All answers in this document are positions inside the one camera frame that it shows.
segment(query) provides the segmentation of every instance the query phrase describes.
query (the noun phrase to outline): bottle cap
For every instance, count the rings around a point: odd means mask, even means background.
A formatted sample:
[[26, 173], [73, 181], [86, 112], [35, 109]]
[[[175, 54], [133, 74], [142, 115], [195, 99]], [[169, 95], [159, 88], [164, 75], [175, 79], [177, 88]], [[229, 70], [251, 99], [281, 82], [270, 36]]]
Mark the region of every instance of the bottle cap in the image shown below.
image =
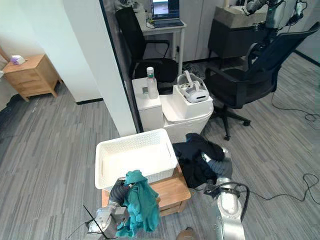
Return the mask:
[[146, 68], [146, 74], [149, 76], [149, 75], [152, 75], [152, 77], [154, 76], [154, 68], [152, 66], [149, 66]]

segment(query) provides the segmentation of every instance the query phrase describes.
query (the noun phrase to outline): black glove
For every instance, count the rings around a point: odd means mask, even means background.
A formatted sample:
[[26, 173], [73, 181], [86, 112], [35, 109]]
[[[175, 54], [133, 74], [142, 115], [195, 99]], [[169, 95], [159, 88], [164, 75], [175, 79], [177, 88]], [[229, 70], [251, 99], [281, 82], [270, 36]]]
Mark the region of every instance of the black glove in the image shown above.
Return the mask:
[[130, 190], [130, 186], [124, 186], [124, 181], [118, 179], [113, 188], [111, 189], [109, 202], [115, 202], [122, 206], [125, 200], [125, 196]]

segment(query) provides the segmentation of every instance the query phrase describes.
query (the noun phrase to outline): water bottle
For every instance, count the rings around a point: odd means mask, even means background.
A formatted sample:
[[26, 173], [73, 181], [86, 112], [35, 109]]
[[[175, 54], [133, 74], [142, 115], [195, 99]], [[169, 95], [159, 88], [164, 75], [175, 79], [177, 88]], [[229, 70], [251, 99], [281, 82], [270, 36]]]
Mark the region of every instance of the water bottle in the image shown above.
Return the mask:
[[152, 66], [149, 66], [146, 69], [147, 74], [147, 87], [148, 87], [148, 95], [150, 99], [156, 99], [159, 96], [158, 89], [157, 89], [157, 80], [155, 78], [155, 71]]

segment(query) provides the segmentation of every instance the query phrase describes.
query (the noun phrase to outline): shoe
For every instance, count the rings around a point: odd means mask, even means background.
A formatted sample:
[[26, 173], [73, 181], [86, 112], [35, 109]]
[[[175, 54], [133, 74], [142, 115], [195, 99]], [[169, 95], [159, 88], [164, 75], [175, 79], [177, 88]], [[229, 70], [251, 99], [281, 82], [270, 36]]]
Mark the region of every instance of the shoe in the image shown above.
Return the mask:
[[196, 232], [191, 227], [187, 227], [179, 233], [176, 240], [198, 240], [198, 238]]

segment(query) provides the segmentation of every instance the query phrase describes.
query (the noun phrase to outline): laptop screen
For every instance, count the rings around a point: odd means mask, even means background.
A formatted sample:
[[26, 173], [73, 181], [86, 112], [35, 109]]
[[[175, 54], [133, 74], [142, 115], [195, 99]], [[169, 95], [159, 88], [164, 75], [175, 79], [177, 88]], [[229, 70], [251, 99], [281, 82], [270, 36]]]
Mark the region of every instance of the laptop screen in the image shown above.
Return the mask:
[[178, 19], [179, 0], [151, 0], [153, 19]]

